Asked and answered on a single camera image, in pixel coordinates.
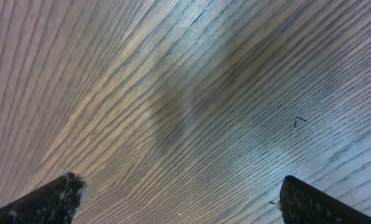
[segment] black mark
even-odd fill
[[[296,123],[297,123],[299,120],[304,121],[304,122],[307,122],[306,119],[303,119],[303,118],[300,118],[300,117],[295,117],[295,126],[294,126],[294,128],[296,128]]]

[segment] brown wood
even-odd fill
[[[75,223],[371,216],[371,1],[0,1],[0,207],[66,171]]]

